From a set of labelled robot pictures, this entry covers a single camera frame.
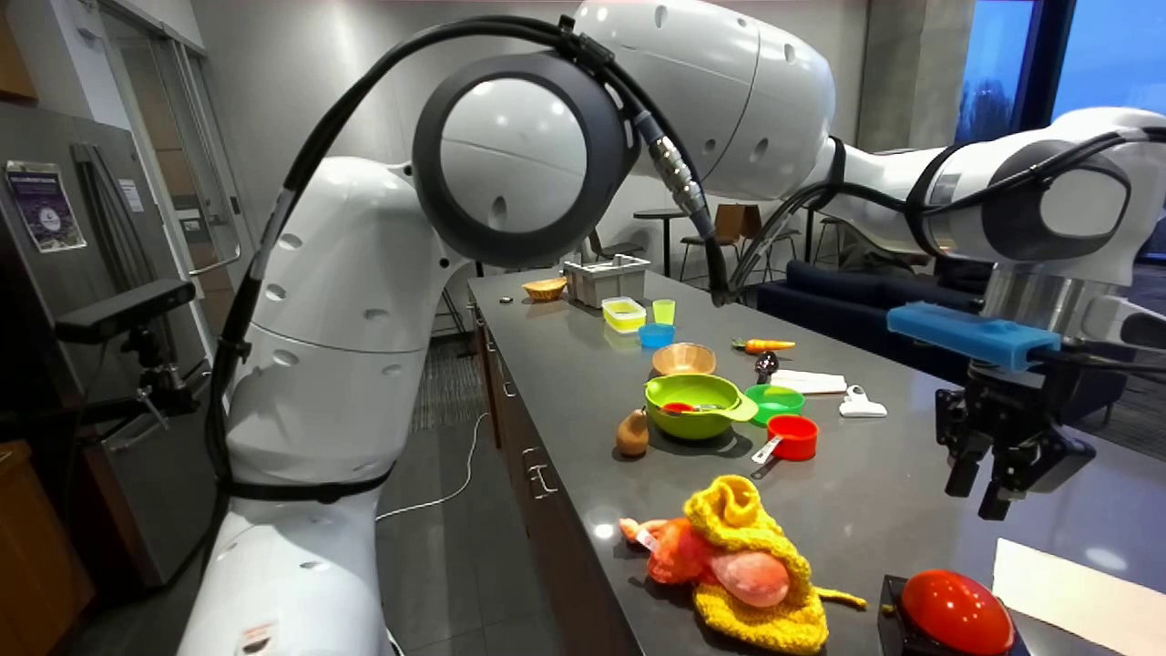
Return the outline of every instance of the toy vegetable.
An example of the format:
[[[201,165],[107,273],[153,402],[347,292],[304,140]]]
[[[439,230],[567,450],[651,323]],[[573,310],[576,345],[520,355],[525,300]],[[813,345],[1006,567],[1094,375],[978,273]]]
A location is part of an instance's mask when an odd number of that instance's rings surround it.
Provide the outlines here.
[[[736,474],[689,494],[669,521],[618,521],[624,538],[651,550],[647,579],[695,586],[695,614],[723,632],[771,652],[819,652],[828,645],[825,602],[866,609],[864,598],[813,586],[809,560],[767,515],[760,490]]]

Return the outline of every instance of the green bowl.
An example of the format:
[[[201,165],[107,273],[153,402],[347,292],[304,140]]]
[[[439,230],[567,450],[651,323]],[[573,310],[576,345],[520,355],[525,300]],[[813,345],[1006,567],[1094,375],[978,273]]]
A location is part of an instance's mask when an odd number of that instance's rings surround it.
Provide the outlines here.
[[[718,375],[660,375],[644,383],[647,417],[683,439],[723,438],[733,422],[757,415],[757,405],[742,397],[728,377]]]

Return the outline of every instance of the blue object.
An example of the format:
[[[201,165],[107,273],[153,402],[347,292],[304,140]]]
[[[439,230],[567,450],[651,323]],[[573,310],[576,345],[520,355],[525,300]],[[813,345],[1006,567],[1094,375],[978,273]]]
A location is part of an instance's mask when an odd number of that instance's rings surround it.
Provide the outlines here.
[[[886,326],[1006,372],[1029,366],[1034,353],[1062,348],[1056,331],[972,317],[933,303],[909,303],[888,310]]]
[[[669,345],[678,338],[678,326],[669,326],[669,323],[644,323],[640,326],[640,348],[662,348],[662,345]]]

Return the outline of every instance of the kitchen appliance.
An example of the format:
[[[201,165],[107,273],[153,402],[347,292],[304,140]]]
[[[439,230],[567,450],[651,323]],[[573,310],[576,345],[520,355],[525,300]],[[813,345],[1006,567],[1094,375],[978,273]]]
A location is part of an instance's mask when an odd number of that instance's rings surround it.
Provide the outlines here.
[[[29,439],[97,594],[159,586],[193,558],[214,500],[201,410],[156,406],[142,375],[145,342],[201,388],[187,273],[129,129],[29,105],[0,105],[0,126],[0,439]],[[77,331],[77,310],[164,283],[170,307],[133,345],[119,331],[55,335]]]

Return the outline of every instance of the floor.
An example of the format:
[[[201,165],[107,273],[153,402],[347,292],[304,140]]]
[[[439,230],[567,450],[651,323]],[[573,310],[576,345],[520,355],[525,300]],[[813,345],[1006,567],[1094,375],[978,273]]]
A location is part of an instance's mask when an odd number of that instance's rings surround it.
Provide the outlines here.
[[[1166,312],[1166,266],[1141,266],[1138,292]],[[1166,460],[1158,417],[1164,385],[1132,377],[1113,415],[1081,427],[1104,439]],[[383,507],[412,507],[463,483],[468,450],[475,479],[433,509],[412,509],[379,524],[383,609],[409,656],[509,656],[558,652],[555,618],[533,570],[509,479],[492,449],[485,388],[463,342],[439,342],[426,365],[409,450],[383,490]],[[170,591],[94,614],[74,640],[74,656],[174,652],[196,570]]]

